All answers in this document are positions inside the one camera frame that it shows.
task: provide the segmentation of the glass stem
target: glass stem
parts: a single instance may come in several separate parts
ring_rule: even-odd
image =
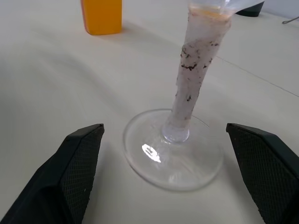
[[[206,71],[231,24],[230,17],[214,16],[198,8],[189,8],[185,43],[178,69],[178,91],[171,114],[162,127],[171,142],[189,137],[189,123]]]

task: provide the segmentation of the orange container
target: orange container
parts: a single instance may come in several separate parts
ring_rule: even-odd
[[[85,30],[91,35],[121,31],[122,0],[81,0]]]

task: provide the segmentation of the wine glass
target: wine glass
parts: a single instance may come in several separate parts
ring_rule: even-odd
[[[168,190],[194,190],[219,171],[223,154],[210,129],[192,112],[206,71],[230,28],[230,12],[189,5],[185,43],[172,109],[146,111],[127,124],[125,156],[142,178]]]

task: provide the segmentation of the black gripper pad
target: black gripper pad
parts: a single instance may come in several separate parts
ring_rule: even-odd
[[[243,181],[266,224],[299,224],[299,158],[276,135],[228,124]]]
[[[68,135],[35,172],[0,224],[82,223],[103,133],[104,126],[96,124]]]

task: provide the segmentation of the table surface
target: table surface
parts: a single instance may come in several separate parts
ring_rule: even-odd
[[[174,193],[131,170],[122,132],[136,114],[171,107],[186,4],[126,0],[123,11],[121,34],[90,36],[79,2],[1,1],[0,218],[66,135],[104,123],[84,224],[262,224],[225,127],[275,133],[299,154],[299,23],[233,17],[194,109],[217,134],[224,165],[203,189]]]

